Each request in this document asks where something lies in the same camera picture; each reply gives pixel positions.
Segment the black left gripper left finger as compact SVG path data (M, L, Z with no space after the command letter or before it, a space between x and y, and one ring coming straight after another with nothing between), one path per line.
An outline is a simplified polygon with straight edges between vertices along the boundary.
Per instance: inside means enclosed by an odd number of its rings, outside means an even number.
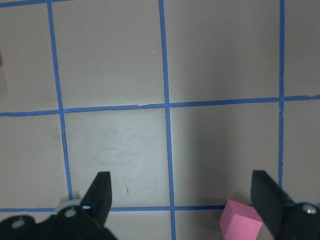
M98 172L81 200L81 208L101 227L112 206L112 184L109 171Z

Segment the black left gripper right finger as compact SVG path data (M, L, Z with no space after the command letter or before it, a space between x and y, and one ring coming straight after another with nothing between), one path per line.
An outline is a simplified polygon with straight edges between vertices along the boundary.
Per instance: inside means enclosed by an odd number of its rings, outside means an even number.
M250 200L270 232L279 232L295 202L264 170L253 170Z

